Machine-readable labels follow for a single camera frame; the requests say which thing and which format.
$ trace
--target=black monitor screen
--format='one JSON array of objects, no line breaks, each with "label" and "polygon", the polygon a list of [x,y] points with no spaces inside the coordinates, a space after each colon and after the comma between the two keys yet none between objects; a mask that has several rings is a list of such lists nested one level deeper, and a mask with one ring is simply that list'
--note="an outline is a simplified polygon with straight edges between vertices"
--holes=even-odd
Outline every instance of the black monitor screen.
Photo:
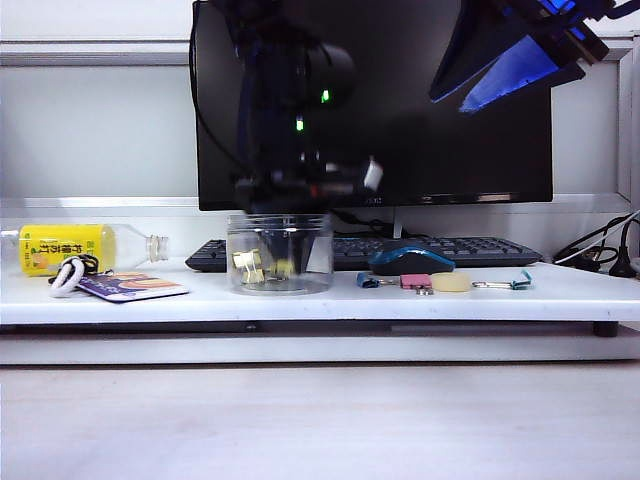
[{"label": "black monitor screen", "polygon": [[[472,85],[434,104],[428,91],[460,8],[452,0],[290,0],[288,15],[345,48],[357,68],[349,101],[307,113],[305,129],[336,151],[373,154],[384,168],[378,192],[338,206],[550,201],[549,89],[523,90],[475,115],[458,111]],[[202,4],[196,32],[198,104],[234,152],[242,67],[224,18]],[[239,174],[200,122],[202,210],[237,208]]]}]

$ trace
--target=black keyboard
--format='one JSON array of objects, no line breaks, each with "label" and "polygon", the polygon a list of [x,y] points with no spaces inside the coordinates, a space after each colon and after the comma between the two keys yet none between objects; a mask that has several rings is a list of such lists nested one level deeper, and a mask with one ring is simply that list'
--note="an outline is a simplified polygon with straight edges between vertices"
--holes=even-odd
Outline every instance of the black keyboard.
[{"label": "black keyboard", "polygon": [[[333,239],[333,267],[336,271],[368,270],[368,258],[380,249],[387,239],[349,237]],[[542,255],[528,247],[495,237],[411,239],[417,246],[438,248],[453,260],[457,267],[522,267],[542,259]],[[194,270],[225,272],[227,251],[225,240],[209,240],[185,262]]]}]

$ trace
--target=yellow bottle label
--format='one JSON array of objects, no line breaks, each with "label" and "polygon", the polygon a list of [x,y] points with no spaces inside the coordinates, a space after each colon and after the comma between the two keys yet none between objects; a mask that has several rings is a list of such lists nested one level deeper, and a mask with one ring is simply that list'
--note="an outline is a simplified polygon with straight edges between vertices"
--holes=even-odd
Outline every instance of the yellow bottle label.
[{"label": "yellow bottle label", "polygon": [[64,259],[87,253],[105,271],[114,267],[115,243],[108,225],[25,225],[18,243],[20,266],[30,276],[52,275]]}]

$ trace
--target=blue and black mouse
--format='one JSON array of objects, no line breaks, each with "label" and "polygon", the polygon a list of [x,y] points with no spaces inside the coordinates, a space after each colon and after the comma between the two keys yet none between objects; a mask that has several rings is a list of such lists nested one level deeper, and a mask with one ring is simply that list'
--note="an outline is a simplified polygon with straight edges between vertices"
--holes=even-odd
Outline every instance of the blue and black mouse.
[{"label": "blue and black mouse", "polygon": [[411,240],[390,240],[369,257],[369,268],[376,275],[451,272],[456,268],[439,248],[425,248]]}]

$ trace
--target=id card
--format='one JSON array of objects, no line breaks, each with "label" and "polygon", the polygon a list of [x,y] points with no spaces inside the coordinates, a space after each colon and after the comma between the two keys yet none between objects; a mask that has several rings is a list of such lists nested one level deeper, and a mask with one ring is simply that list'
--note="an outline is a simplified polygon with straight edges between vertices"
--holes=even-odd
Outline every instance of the id card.
[{"label": "id card", "polygon": [[189,293],[184,285],[138,272],[86,275],[78,288],[118,303]]}]

